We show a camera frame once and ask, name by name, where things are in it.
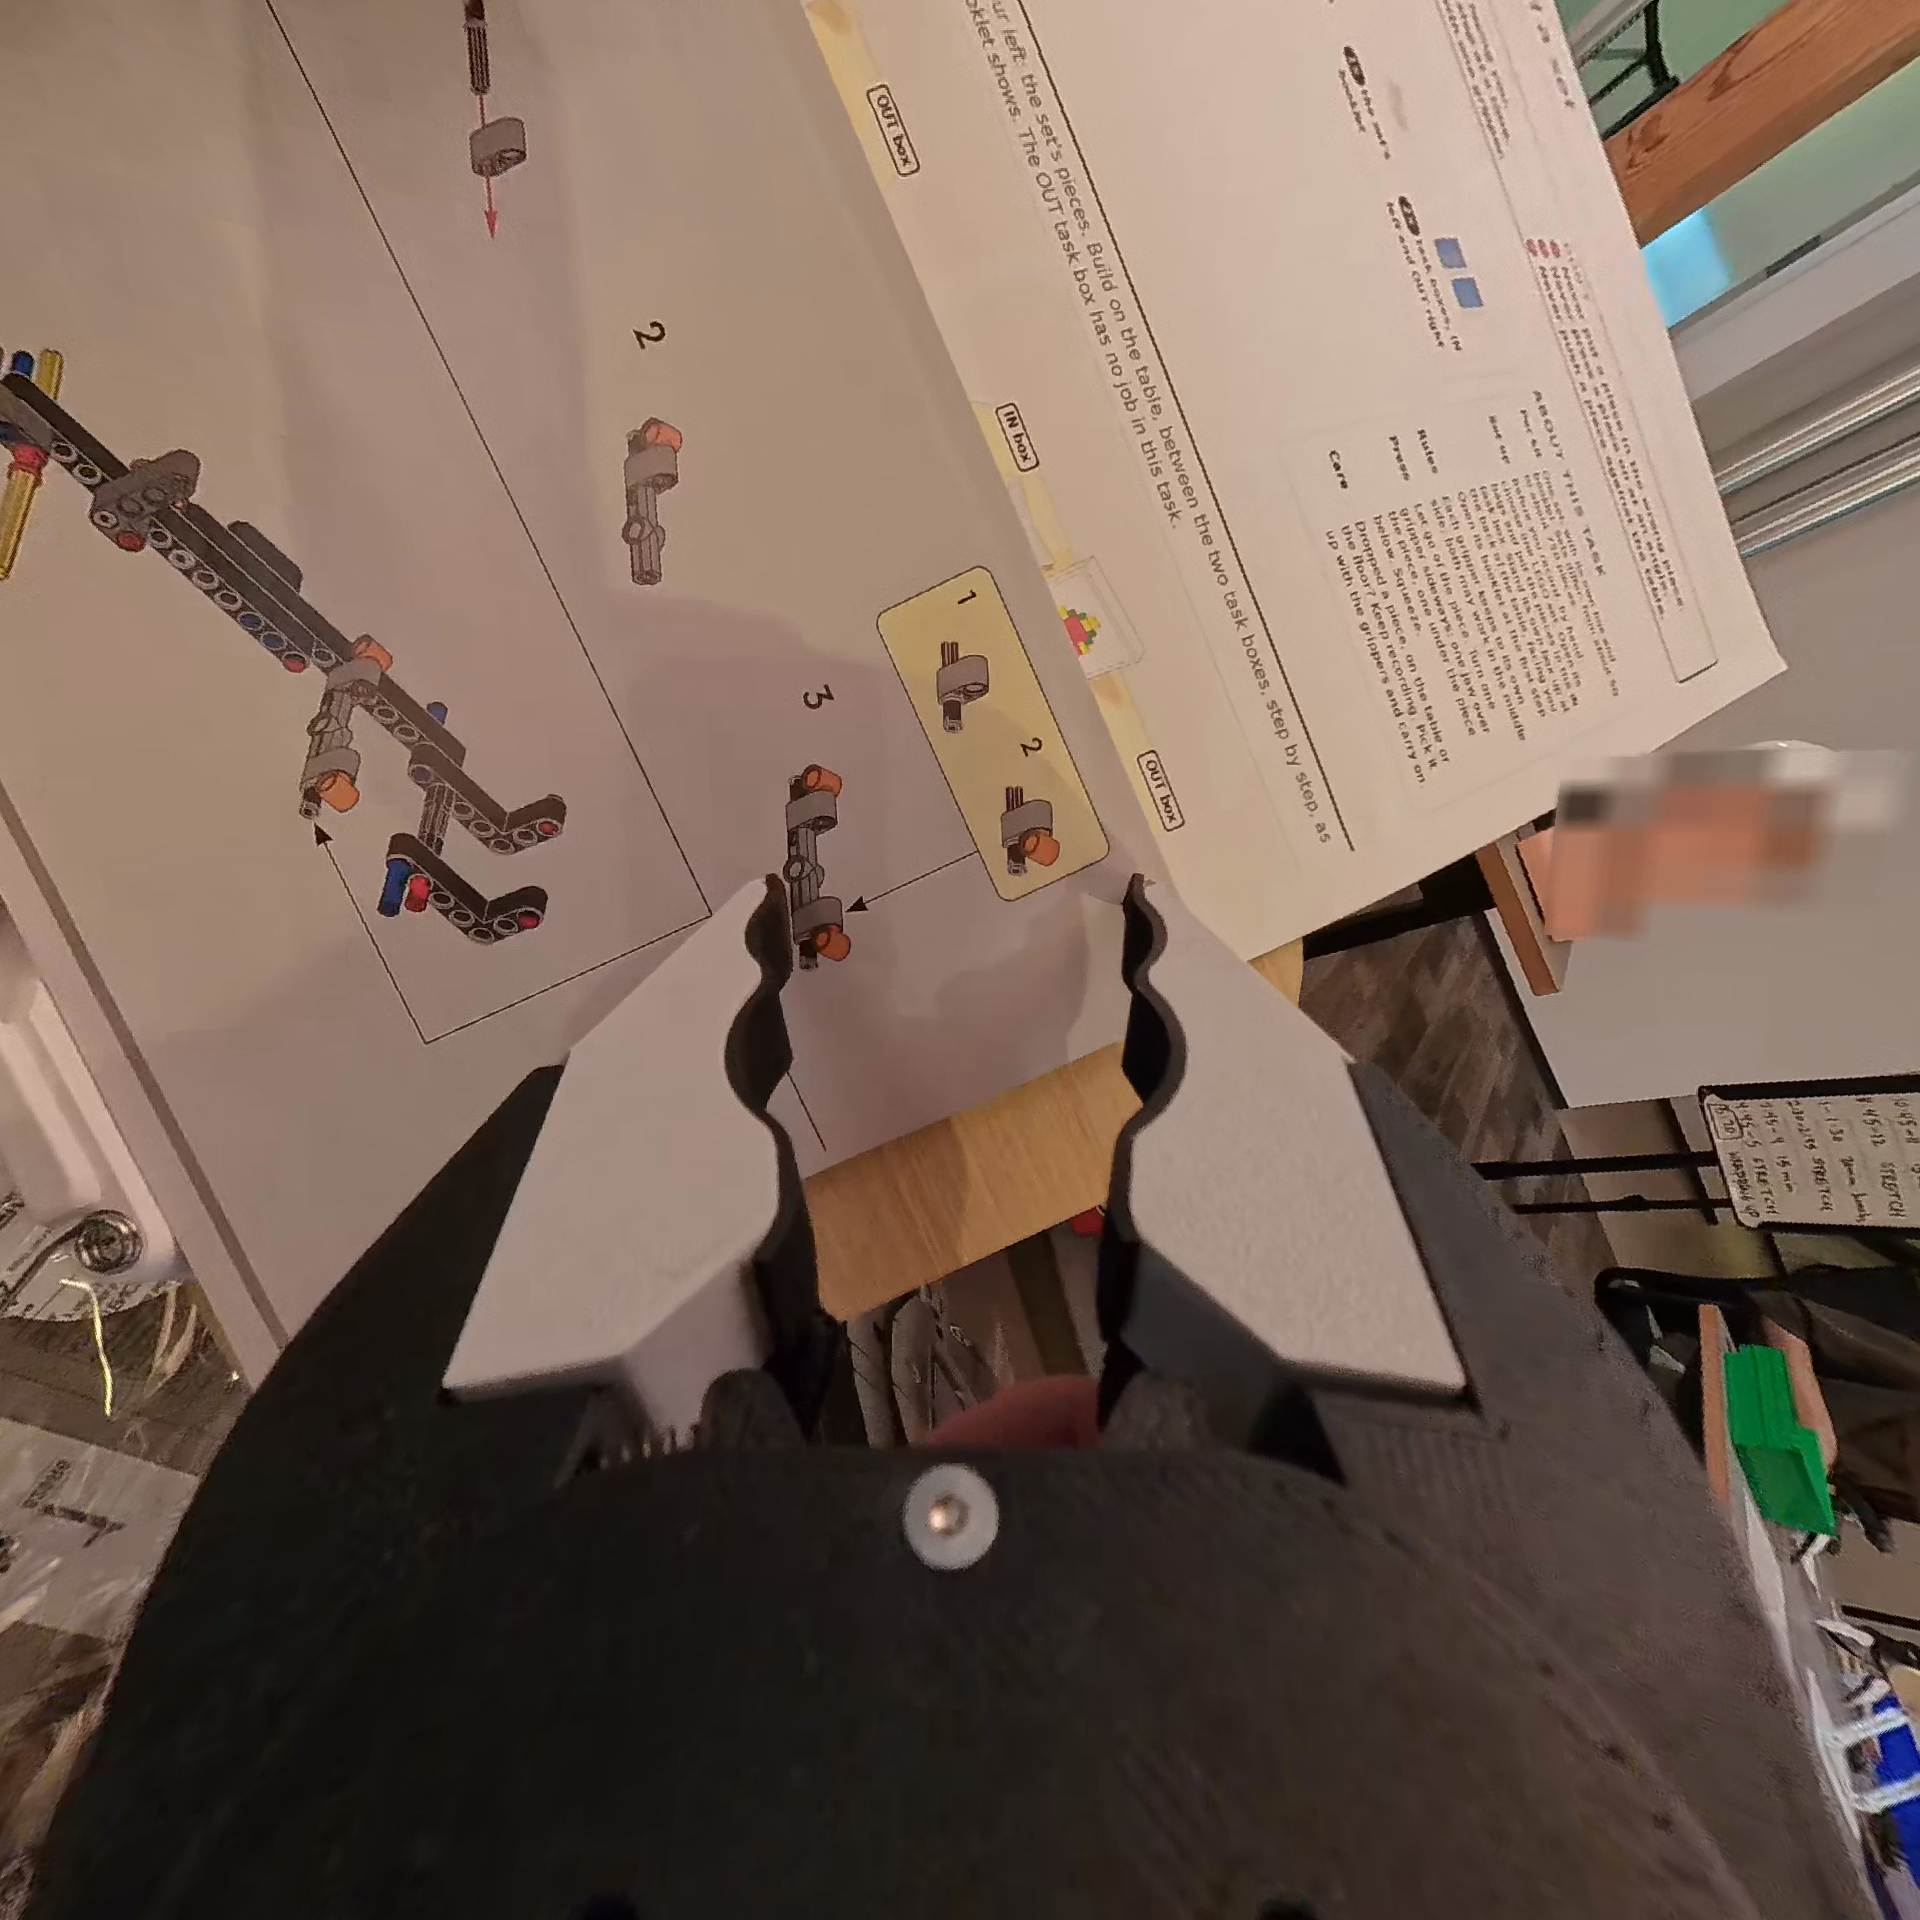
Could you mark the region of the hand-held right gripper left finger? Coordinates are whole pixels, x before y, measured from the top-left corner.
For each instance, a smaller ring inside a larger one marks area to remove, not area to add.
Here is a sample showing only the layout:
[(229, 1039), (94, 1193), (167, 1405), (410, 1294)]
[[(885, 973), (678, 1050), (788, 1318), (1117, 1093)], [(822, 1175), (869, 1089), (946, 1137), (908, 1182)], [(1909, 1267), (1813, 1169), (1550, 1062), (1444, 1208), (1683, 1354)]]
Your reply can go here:
[(452, 1346), (459, 1400), (609, 1386), (686, 1433), (756, 1370), (826, 1409), (826, 1307), (796, 1149), (787, 890), (748, 881), (570, 1050)]

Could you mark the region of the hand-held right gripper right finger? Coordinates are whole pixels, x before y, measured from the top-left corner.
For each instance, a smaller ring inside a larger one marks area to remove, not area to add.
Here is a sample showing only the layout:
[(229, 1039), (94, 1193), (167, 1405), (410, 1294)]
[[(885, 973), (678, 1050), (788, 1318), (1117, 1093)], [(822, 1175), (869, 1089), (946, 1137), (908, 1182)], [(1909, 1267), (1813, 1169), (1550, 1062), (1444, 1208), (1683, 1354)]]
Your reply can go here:
[(1119, 1126), (1097, 1247), (1097, 1419), (1143, 1377), (1245, 1448), (1315, 1386), (1452, 1405), (1473, 1383), (1353, 1057), (1167, 880), (1126, 881)]

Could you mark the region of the lego instruction booklet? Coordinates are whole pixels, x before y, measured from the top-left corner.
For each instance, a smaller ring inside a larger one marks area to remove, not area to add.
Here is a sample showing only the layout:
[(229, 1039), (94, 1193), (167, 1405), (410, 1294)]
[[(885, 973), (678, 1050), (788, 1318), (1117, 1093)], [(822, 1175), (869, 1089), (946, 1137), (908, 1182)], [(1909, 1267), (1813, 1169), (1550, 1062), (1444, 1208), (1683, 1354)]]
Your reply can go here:
[(799, 3), (5, 3), (6, 898), (249, 1375), (841, 776), (805, 1173), (1117, 1038), (1134, 795)]

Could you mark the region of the handwritten whiteboard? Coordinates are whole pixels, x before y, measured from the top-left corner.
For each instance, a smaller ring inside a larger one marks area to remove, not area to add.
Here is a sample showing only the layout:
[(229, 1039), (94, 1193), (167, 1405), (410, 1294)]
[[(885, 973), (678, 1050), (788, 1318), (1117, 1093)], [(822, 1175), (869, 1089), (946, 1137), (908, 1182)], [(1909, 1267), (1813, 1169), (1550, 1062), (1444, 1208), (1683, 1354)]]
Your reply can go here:
[(1726, 1203), (1753, 1231), (1917, 1234), (1917, 1077), (1701, 1088)]

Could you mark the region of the green plastic object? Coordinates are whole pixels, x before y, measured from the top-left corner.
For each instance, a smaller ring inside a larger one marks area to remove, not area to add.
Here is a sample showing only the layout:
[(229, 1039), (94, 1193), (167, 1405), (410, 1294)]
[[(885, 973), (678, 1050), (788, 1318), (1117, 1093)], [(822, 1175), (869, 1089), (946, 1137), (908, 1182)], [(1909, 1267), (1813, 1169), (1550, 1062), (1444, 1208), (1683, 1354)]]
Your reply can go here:
[(1722, 1385), (1735, 1457), (1759, 1514), (1798, 1534), (1835, 1535), (1830, 1472), (1814, 1427), (1798, 1416), (1787, 1354), (1765, 1343), (1733, 1346)]

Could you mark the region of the large crinkled clear plastic bag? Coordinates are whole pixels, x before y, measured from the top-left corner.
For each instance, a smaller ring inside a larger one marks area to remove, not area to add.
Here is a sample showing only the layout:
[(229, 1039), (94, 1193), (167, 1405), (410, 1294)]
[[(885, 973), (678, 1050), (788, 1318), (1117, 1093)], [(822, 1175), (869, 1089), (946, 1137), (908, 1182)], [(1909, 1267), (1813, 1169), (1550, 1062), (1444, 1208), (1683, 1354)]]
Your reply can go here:
[(113, 1669), (246, 1398), (190, 1285), (100, 1322), (5, 1320), (5, 1736)]

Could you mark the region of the printed task sheet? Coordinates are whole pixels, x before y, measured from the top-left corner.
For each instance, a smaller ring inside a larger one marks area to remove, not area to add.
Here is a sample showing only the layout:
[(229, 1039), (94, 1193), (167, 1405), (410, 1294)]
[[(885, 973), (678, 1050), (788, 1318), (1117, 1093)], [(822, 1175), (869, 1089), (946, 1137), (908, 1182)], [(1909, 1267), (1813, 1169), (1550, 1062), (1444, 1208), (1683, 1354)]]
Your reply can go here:
[(1785, 670), (1554, 3), (805, 16), (1220, 941)]

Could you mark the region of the wooden beam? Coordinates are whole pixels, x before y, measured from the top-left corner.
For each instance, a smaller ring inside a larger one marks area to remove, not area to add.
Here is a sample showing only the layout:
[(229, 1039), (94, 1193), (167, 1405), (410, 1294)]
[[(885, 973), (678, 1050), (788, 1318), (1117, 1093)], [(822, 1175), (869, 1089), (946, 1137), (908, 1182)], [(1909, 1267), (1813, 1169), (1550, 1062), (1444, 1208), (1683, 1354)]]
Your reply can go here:
[(1917, 57), (1916, 2), (1785, 2), (1605, 141), (1638, 245)]

